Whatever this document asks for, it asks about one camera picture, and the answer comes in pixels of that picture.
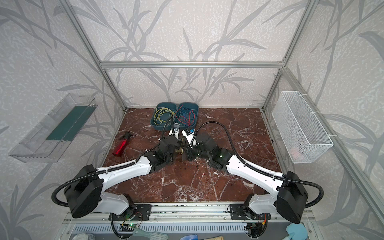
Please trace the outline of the teal bin with red cables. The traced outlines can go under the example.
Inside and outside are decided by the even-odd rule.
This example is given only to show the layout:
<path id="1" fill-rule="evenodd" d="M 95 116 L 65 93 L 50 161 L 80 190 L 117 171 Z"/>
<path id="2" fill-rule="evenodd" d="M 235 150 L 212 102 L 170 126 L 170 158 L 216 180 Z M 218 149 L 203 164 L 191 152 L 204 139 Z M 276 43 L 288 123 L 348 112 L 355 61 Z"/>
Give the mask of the teal bin with red cables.
<path id="1" fill-rule="evenodd" d="M 199 106 L 195 103 L 184 102 L 176 110 L 175 123 L 180 124 L 180 130 L 195 127 L 198 120 Z"/>

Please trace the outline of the teal bin with yellow cables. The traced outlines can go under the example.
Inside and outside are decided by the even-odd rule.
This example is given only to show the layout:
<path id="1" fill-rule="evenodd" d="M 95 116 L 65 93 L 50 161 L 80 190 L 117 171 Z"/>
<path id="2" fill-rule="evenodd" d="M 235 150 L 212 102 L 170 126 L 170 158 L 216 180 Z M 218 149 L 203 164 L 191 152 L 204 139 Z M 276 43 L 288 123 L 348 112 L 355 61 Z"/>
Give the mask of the teal bin with yellow cables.
<path id="1" fill-rule="evenodd" d="M 162 131 L 169 118 L 173 118 L 173 120 L 176 118 L 177 107 L 178 105 L 172 102 L 159 103 L 151 118 L 151 126 L 157 131 Z"/>

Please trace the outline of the dark grey foam spool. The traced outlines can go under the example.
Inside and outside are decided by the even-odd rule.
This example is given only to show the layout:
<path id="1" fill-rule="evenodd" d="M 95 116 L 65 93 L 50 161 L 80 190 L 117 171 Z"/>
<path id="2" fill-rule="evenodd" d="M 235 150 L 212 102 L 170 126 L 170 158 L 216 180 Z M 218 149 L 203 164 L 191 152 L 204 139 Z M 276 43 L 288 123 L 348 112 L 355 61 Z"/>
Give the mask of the dark grey foam spool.
<path id="1" fill-rule="evenodd" d="M 182 155 L 184 153 L 184 148 L 181 146 L 179 149 L 176 150 L 176 153 L 179 155 Z"/>

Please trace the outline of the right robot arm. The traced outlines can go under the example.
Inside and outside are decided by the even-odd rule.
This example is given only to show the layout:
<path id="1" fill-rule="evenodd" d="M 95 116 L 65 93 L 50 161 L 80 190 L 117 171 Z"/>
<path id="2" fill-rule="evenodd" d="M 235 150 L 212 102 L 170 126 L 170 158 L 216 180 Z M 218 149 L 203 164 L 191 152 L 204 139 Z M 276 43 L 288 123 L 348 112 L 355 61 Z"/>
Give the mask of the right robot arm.
<path id="1" fill-rule="evenodd" d="M 193 127 L 182 130 L 188 146 L 184 149 L 187 160 L 196 158 L 207 160 L 208 164 L 220 171 L 241 177 L 260 188 L 264 195 L 250 195 L 243 208 L 248 218 L 262 214 L 279 214 L 285 220 L 299 224 L 306 208 L 319 203 L 324 197 L 324 189 L 313 182 L 302 181 L 294 172 L 279 173 L 263 168 L 242 158 L 227 128 L 231 149 L 220 148 L 207 133 Z"/>

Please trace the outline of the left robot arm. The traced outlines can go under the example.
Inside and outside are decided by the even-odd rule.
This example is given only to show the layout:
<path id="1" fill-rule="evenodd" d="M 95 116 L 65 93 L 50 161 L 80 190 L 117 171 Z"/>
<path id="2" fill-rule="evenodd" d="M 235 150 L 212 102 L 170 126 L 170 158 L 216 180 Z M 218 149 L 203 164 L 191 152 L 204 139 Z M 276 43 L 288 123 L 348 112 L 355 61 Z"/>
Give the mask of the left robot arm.
<path id="1" fill-rule="evenodd" d="M 127 180 L 157 172 L 173 162 L 182 141 L 176 136 L 166 136 L 149 152 L 135 160 L 105 168 L 83 167 L 76 177 L 57 187 L 51 196 L 59 206 L 68 207 L 74 219 L 90 213 L 121 215 L 135 211 L 131 198 L 108 193 L 107 189 Z"/>

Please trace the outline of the red spray bottle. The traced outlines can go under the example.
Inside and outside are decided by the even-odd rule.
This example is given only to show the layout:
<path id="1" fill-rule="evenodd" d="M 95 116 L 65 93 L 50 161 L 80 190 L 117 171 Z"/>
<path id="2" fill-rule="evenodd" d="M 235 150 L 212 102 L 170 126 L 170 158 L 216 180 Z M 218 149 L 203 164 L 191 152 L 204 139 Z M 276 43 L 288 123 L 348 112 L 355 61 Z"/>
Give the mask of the red spray bottle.
<path id="1" fill-rule="evenodd" d="M 112 152 L 113 156 L 121 157 L 123 155 L 125 148 L 127 147 L 128 142 L 132 136 L 132 133 L 125 132 L 124 135 L 119 138 L 119 142 Z"/>

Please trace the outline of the green circuit board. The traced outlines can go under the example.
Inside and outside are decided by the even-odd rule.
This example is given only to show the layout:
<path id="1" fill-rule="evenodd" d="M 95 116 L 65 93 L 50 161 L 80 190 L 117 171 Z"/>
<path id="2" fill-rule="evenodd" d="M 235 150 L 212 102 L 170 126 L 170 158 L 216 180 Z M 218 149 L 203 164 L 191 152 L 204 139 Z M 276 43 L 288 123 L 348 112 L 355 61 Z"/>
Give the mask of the green circuit board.
<path id="1" fill-rule="evenodd" d="M 135 223 L 121 224 L 119 226 L 119 232 L 122 232 L 122 233 L 133 232 L 135 229 L 138 229 L 139 227 L 140 227 L 140 224 L 135 224 Z"/>

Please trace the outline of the light blue plastic object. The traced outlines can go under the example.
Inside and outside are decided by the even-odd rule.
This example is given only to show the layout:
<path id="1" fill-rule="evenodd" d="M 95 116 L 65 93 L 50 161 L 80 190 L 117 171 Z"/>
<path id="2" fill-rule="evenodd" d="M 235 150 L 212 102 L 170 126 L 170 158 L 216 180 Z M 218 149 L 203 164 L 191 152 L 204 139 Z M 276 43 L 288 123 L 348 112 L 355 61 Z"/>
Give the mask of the light blue plastic object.
<path id="1" fill-rule="evenodd" d="M 302 224 L 291 223 L 286 227 L 287 236 L 283 240 L 306 240 L 308 238 L 308 231 Z"/>

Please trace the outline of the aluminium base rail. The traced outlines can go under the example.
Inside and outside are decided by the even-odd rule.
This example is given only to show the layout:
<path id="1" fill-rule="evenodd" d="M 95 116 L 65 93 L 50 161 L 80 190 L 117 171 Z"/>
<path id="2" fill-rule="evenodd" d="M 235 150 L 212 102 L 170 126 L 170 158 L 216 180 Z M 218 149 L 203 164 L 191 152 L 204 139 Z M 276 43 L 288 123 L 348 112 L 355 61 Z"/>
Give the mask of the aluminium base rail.
<path id="1" fill-rule="evenodd" d="M 236 222 L 231 220 L 232 213 L 230 204 L 238 204 L 230 202 L 162 202 L 148 203 L 152 205 L 149 220 L 142 220 L 141 223 L 229 223 Z M 107 213 L 91 213 L 80 219 L 73 219 L 68 213 L 63 223 L 108 223 L 109 214 Z M 279 214 L 271 214 L 269 223 L 285 223 L 288 221 Z M 302 223 L 316 222 L 312 210 L 304 210 L 302 215 Z"/>

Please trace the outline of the teal handled tool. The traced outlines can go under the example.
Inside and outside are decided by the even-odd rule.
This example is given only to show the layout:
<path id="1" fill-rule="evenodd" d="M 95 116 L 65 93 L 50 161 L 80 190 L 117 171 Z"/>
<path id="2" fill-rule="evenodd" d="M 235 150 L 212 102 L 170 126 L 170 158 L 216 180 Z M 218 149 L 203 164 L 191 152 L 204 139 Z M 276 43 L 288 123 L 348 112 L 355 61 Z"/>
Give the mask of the teal handled tool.
<path id="1" fill-rule="evenodd" d="M 133 236 L 145 237 L 145 238 L 148 238 L 149 240 L 168 240 L 167 234 L 159 233 L 159 232 L 146 232 L 138 228 L 135 228 L 133 230 Z"/>

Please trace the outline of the clear plastic wall shelf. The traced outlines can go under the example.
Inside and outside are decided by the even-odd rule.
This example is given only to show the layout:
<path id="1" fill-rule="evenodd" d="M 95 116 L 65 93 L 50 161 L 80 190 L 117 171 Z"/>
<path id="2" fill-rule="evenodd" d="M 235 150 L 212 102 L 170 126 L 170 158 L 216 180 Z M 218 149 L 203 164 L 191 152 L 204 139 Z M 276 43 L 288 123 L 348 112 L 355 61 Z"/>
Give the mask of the clear plastic wall shelf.
<path id="1" fill-rule="evenodd" d="M 23 163 L 56 163 L 98 105 L 94 97 L 67 94 L 9 155 Z"/>

